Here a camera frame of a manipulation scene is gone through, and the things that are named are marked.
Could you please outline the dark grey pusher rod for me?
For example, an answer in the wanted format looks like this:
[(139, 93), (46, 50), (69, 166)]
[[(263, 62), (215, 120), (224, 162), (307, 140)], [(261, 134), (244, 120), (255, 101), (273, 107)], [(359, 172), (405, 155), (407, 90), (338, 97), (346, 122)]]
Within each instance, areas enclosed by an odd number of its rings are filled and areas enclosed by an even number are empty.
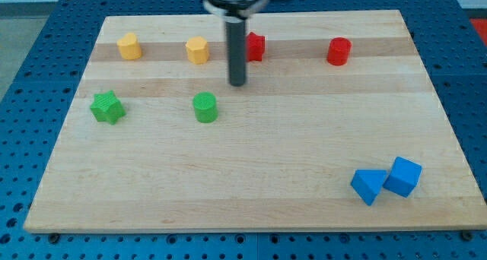
[(246, 22), (227, 22), (225, 38), (228, 58), (228, 81), (231, 86), (240, 87), (247, 81)]

